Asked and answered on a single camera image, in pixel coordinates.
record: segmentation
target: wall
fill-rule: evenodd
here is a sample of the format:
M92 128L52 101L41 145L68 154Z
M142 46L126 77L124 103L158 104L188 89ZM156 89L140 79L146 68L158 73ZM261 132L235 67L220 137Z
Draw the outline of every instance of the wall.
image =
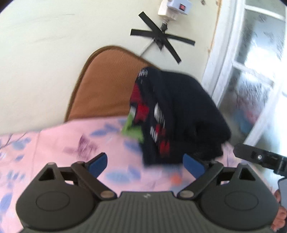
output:
M196 41L170 41L182 59L156 46L144 58L162 69L201 80L212 42L216 0L191 0L190 15L168 24L171 34ZM158 26L161 0L14 0L0 13L0 134L41 129L63 122L78 75L91 53L120 45L140 53L150 41L129 36L148 29L144 11Z

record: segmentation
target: headboard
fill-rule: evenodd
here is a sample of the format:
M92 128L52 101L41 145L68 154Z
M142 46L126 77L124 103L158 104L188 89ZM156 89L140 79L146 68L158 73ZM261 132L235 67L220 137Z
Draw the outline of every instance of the headboard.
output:
M154 65L121 47L95 51L80 73L65 121L128 115L135 79L146 66Z

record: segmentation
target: bed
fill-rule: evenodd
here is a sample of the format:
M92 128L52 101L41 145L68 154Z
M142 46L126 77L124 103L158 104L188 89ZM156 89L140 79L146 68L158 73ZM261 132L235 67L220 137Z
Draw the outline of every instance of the bed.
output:
M22 229L15 204L29 182L48 162L70 166L101 152L108 166L99 180L114 190L165 191L175 194L194 181L183 166L142 164L136 140L121 135L138 72L153 66L116 46L94 52L84 65L67 109L65 123L38 132L0 136L0 233ZM222 145L225 166L237 166L230 144Z

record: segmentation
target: dark garment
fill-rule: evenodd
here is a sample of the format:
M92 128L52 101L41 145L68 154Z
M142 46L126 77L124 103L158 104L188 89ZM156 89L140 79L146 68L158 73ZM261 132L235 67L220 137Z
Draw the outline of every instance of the dark garment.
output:
M223 155L221 144L231 137L210 96L185 74L142 69L130 105L143 131L145 164L182 163L185 153L210 160Z

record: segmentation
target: gray ribbed surface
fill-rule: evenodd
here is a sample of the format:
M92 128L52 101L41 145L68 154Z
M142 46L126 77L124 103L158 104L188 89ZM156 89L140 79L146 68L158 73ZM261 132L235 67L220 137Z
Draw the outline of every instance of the gray ribbed surface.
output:
M22 233L37 231L23 230ZM228 233L205 219L191 201L176 199L171 192L123 192L114 201L101 202L81 225L61 233ZM272 233L265 228L254 231Z

